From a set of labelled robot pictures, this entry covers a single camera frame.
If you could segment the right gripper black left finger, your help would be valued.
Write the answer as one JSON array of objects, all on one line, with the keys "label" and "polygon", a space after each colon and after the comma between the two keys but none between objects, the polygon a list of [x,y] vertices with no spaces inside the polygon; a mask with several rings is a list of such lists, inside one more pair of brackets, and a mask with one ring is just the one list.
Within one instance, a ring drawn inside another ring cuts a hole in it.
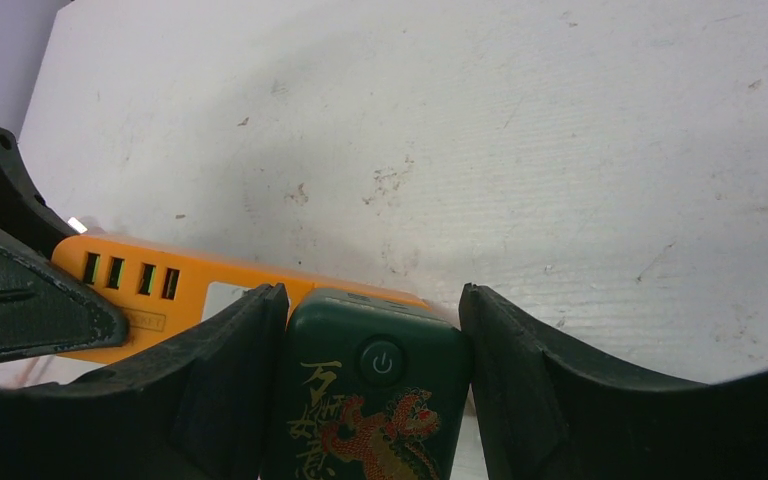
[{"label": "right gripper black left finger", "polygon": [[289,309],[283,285],[68,384],[0,388],[0,479],[254,479]]}]

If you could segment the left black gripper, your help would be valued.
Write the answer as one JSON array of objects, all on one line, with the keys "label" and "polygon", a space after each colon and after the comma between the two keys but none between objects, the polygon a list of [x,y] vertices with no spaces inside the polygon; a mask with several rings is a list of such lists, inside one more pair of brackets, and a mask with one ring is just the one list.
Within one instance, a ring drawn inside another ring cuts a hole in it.
[{"label": "left black gripper", "polygon": [[47,206],[16,137],[0,127],[0,363],[125,342],[125,315],[47,259],[76,234]]}]

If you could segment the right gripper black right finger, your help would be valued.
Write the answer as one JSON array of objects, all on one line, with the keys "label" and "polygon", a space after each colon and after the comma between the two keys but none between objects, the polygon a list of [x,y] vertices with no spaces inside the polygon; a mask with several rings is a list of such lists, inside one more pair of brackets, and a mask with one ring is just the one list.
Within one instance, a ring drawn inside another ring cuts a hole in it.
[{"label": "right gripper black right finger", "polygon": [[468,284],[492,479],[768,479],[768,370],[704,384],[643,368]]}]

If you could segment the orange power strip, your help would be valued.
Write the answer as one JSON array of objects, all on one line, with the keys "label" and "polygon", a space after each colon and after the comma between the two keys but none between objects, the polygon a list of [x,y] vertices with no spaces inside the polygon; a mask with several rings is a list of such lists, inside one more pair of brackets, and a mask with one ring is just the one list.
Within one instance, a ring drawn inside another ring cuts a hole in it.
[{"label": "orange power strip", "polygon": [[55,247],[52,261],[120,308],[129,321],[122,346],[70,355],[99,364],[115,363],[180,334],[262,284],[282,284],[291,308],[316,288],[429,307],[419,297],[398,290],[114,234],[68,237]]}]

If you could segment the green cube socket adapter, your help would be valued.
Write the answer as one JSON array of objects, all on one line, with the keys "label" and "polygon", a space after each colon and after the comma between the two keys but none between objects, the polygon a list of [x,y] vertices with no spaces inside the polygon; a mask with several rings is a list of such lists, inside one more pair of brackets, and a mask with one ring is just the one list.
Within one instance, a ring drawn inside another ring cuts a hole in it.
[{"label": "green cube socket adapter", "polygon": [[426,308],[312,290],[287,324],[264,479],[447,479],[469,338]]}]

